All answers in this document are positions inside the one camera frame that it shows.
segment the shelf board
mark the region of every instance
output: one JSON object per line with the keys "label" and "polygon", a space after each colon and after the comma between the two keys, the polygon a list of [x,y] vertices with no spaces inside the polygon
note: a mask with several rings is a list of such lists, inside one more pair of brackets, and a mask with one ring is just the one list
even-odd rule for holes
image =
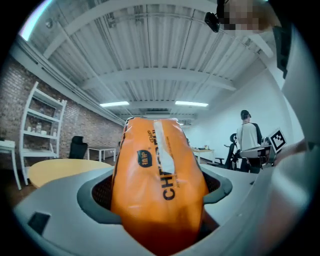
{"label": "shelf board", "polygon": [[58,122],[58,123],[60,122],[60,120],[58,120],[58,119],[55,119],[55,118],[53,118],[51,116],[42,114],[42,113],[40,113],[38,111],[35,111],[33,109],[30,109],[30,108],[28,108],[28,114],[31,115],[31,116],[34,116],[36,118],[45,120],[47,122]]}
{"label": "shelf board", "polygon": [[43,149],[23,148],[21,153],[24,157],[58,157],[56,153]]}
{"label": "shelf board", "polygon": [[33,97],[44,104],[49,105],[50,107],[57,108],[62,107],[64,104],[57,101],[56,99],[50,97],[49,95],[45,94],[44,92],[40,91],[39,89],[35,89]]}
{"label": "shelf board", "polygon": [[31,135],[31,136],[36,136],[36,137],[42,137],[42,138],[47,138],[47,139],[53,139],[53,140],[57,140],[58,137],[57,136],[51,136],[51,135],[42,135],[40,133],[37,133],[37,132],[31,132],[31,131],[23,131],[23,133],[25,135]]}

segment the ceiling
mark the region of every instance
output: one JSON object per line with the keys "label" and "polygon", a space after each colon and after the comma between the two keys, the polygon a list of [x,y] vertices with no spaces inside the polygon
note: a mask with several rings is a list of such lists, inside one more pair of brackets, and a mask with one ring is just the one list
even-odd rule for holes
{"label": "ceiling", "polygon": [[[128,101],[109,109],[123,120],[161,115],[190,124],[208,110],[175,101],[231,95],[262,49],[247,36],[212,32],[204,17],[215,10],[208,0],[55,0],[29,43],[97,104]],[[272,36],[261,38],[272,44]]]}

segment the person standing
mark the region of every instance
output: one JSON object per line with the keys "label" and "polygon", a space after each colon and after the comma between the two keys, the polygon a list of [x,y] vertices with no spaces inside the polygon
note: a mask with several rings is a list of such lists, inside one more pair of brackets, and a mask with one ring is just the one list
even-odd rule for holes
{"label": "person standing", "polygon": [[[262,135],[260,128],[256,123],[250,122],[251,115],[249,111],[241,111],[242,125],[236,130],[236,136],[241,151],[261,146]],[[258,174],[260,168],[252,167],[249,161],[242,159],[240,169],[245,172]]]}

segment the yellow table top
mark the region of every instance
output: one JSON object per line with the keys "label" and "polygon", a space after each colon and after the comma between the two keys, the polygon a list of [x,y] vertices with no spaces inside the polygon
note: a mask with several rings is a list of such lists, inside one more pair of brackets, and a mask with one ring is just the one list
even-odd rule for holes
{"label": "yellow table top", "polygon": [[193,152],[211,152],[212,149],[204,149],[204,150],[198,150],[198,149],[192,149]]}
{"label": "yellow table top", "polygon": [[53,180],[108,167],[111,165],[93,160],[51,159],[32,165],[29,168],[28,176],[32,185],[40,188]]}

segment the orange bag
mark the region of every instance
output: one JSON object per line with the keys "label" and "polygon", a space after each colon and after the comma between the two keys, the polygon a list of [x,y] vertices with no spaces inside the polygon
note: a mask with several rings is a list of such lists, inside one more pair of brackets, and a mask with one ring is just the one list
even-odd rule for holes
{"label": "orange bag", "polygon": [[111,211],[158,256],[191,246],[208,188],[176,119],[129,119],[112,176]]}

